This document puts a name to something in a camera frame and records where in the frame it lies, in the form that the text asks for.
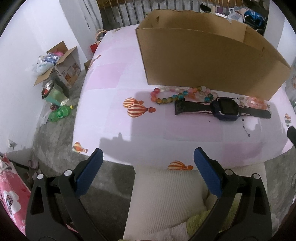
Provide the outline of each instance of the green plastic bottle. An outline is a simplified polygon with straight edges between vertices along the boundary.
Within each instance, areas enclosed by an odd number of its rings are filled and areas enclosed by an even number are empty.
[[[48,119],[51,122],[57,122],[59,119],[65,118],[66,116],[70,115],[72,109],[74,109],[72,105],[63,105],[57,110],[51,112]]]

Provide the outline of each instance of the green trash bin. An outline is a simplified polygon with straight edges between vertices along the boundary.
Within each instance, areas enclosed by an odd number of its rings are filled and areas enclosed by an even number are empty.
[[[49,103],[56,104],[57,106],[62,106],[69,100],[63,93],[61,87],[59,87],[52,80],[46,83],[42,90],[42,99]]]

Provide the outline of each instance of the watch face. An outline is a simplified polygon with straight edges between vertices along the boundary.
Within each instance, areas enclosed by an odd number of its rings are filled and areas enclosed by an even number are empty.
[[[239,108],[238,104],[232,99],[219,99],[219,105],[221,112],[225,115],[238,115]]]

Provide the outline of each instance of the pink floral fabric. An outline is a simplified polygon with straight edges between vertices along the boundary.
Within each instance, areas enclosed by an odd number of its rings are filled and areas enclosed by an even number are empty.
[[[25,235],[27,207],[31,191],[4,156],[0,160],[0,200],[18,229]]]

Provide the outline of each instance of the black smartwatch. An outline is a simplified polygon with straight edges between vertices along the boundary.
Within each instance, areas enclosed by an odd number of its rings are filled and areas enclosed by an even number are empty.
[[[218,97],[211,103],[185,101],[185,98],[175,101],[175,115],[183,112],[210,114],[222,121],[235,121],[242,115],[271,118],[268,110],[240,106],[232,98],[228,97]]]

